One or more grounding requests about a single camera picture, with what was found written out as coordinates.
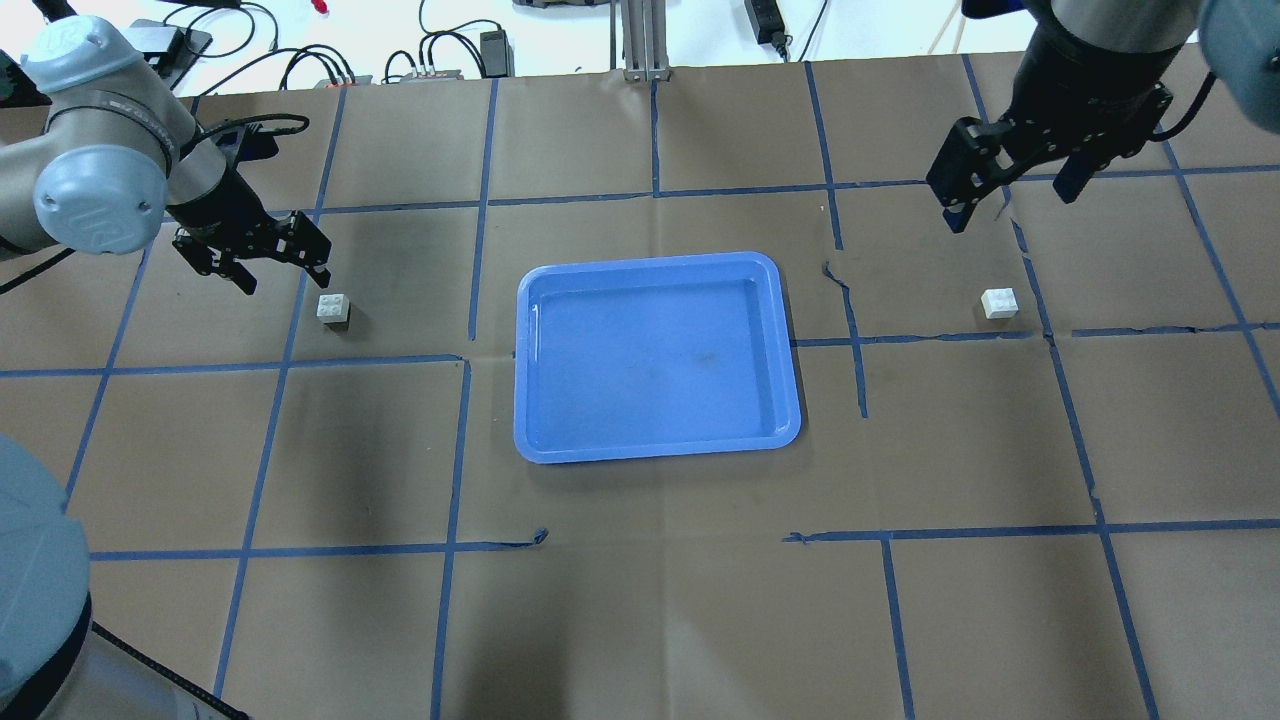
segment white floor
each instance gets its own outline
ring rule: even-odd
[[[156,0],[70,0],[83,14],[97,14],[120,27],[138,18],[159,20],[178,5]],[[358,74],[383,77],[387,56],[397,50],[417,54],[421,37],[413,15],[417,0],[358,1],[329,0],[329,15],[321,17],[310,0],[260,0],[280,20],[280,46],[297,47],[325,42],[340,50]],[[792,50],[799,55],[822,0],[778,0]],[[955,0],[829,0],[827,17],[818,28],[806,59],[886,58],[934,53],[992,53],[1023,50],[1034,29],[1027,13],[970,20],[959,37],[960,18],[948,23]],[[780,61],[772,47],[753,42],[742,0],[667,0],[668,49],[673,67],[744,65]],[[516,8],[512,0],[428,0],[428,27],[447,28],[475,18],[500,22],[511,36],[516,72],[521,76],[603,72],[609,68],[609,8]],[[186,10],[174,22],[188,22],[197,10]],[[255,13],[259,31],[236,55],[202,60],[178,91],[196,95],[241,64],[266,51],[270,22]],[[44,18],[26,0],[0,0],[0,47],[18,56],[44,26]],[[239,13],[221,12],[198,26],[214,33],[210,53],[229,50],[248,32]],[[472,32],[477,35],[480,27]],[[228,82],[220,92],[273,90],[288,55],[265,60]],[[403,59],[398,60],[401,67]],[[461,68],[475,77],[471,60],[453,44],[436,46],[438,68]],[[315,61],[294,70],[291,87],[310,87],[323,79]]]

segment blue bin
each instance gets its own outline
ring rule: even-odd
[[[769,258],[548,265],[521,281],[515,441],[527,460],[768,450],[799,432]]]

